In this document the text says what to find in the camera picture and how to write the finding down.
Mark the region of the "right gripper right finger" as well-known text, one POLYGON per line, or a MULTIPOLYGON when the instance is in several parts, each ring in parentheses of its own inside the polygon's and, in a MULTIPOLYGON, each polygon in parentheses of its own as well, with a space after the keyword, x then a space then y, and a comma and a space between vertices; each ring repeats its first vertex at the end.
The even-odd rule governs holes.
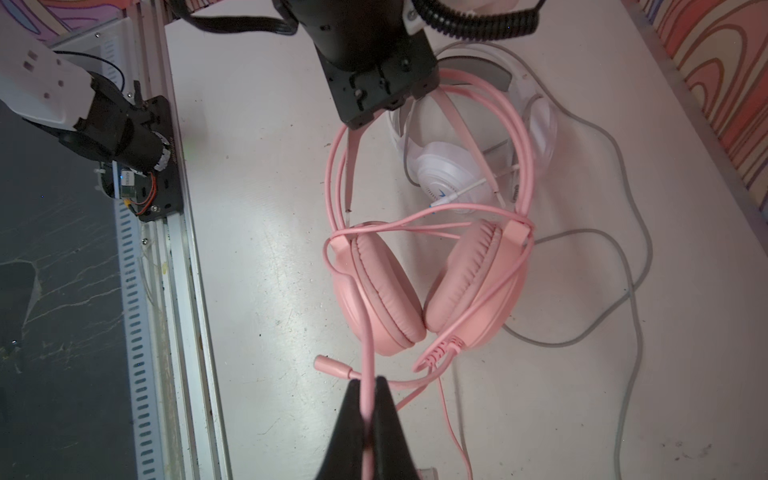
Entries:
POLYGON ((398 412, 385 377, 375 383, 371 441, 373 478, 376 480, 419 480, 398 412))

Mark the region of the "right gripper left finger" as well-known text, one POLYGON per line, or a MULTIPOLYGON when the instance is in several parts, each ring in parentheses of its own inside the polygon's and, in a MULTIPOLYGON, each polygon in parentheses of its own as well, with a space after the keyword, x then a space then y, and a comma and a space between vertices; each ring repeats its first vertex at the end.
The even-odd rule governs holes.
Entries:
POLYGON ((362 478, 365 423, 360 413, 360 381, 348 383, 316 480, 362 478))

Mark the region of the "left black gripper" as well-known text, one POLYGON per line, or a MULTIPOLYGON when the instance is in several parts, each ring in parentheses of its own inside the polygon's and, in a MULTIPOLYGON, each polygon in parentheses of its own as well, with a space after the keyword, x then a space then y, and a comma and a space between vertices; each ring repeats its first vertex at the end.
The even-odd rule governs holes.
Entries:
POLYGON ((426 34, 406 28, 404 1, 275 1, 311 38, 339 118, 357 130, 439 85, 426 34))

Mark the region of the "pink headphones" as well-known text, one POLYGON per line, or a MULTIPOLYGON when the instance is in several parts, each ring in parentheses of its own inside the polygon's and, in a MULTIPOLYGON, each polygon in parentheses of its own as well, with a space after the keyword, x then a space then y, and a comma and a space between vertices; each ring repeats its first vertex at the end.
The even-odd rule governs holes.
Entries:
POLYGON ((491 219, 421 224, 421 219, 453 208, 442 204, 398 221, 350 226, 343 211, 351 204, 361 131, 339 130, 325 170, 324 200, 331 233, 323 260, 343 315, 358 338, 371 334, 372 351, 383 356, 393 356, 422 341, 427 333, 435 333, 435 341, 417 364, 419 369, 448 349, 481 346, 500 330, 520 297, 534 247, 534 225, 528 215, 535 177, 531 174, 531 143, 520 116, 484 80, 452 69, 442 70, 441 76, 476 87, 474 93, 459 90, 458 94, 488 108, 510 134, 520 156, 522 176, 513 210, 463 203, 455 207, 489 213, 491 219), (421 300, 381 236, 408 232, 448 237, 453 229, 462 233, 426 299, 421 300))

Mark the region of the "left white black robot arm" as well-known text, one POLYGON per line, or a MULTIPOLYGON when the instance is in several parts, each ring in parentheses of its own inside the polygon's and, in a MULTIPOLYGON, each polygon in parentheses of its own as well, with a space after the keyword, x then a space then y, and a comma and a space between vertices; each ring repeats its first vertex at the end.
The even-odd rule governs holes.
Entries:
MULTIPOLYGON (((340 120, 350 129, 422 98, 439 83, 424 32, 410 32, 402 1, 277 1, 277 17, 195 16, 185 2, 174 13, 214 34, 265 32, 312 39, 340 120)), ((169 135, 152 129, 141 107, 109 80, 40 44, 15 20, 1 20, 1 99, 78 155, 116 161, 142 174, 166 169, 169 135)))

